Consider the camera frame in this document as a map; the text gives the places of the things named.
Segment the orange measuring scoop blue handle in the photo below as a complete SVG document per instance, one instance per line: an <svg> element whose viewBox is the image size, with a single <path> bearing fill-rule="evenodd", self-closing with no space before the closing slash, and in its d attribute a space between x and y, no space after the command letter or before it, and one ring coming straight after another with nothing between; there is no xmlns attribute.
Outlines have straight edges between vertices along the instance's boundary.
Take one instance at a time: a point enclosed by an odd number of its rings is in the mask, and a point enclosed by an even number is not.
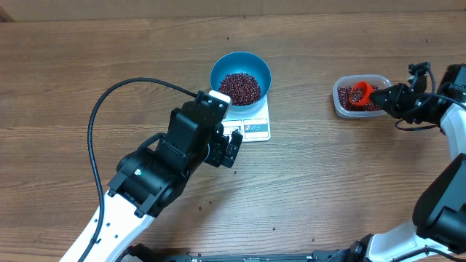
<svg viewBox="0 0 466 262"><path fill-rule="evenodd" d="M365 106L370 102L369 96L374 91L373 87L368 82L358 82L352 86L352 89L354 89L355 87L362 87L364 89L364 98L357 104L352 104L351 102L350 103L353 106Z"/></svg>

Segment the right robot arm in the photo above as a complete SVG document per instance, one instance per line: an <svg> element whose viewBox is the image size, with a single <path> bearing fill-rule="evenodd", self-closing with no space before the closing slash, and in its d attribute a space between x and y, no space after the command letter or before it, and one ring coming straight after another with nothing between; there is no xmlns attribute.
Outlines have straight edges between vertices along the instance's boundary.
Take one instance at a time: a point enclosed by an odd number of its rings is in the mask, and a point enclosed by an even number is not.
<svg viewBox="0 0 466 262"><path fill-rule="evenodd" d="M418 261L441 255L459 261L465 252L465 64L449 65L440 83L428 62L411 64L407 84L368 97L399 122L439 128L451 163L418 199L411 221L369 234L330 261Z"/></svg>

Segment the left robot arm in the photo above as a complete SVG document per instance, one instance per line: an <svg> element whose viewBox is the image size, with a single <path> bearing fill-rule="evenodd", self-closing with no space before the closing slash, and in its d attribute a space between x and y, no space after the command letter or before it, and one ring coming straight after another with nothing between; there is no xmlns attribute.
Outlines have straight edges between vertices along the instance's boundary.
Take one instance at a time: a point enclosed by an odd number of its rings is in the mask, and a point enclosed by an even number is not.
<svg viewBox="0 0 466 262"><path fill-rule="evenodd" d="M194 102L175 108L167 133L158 133L117 165L103 208L63 256L63 261L118 261L124 250L183 192L203 163L231 167L242 136L223 134L228 106Z"/></svg>

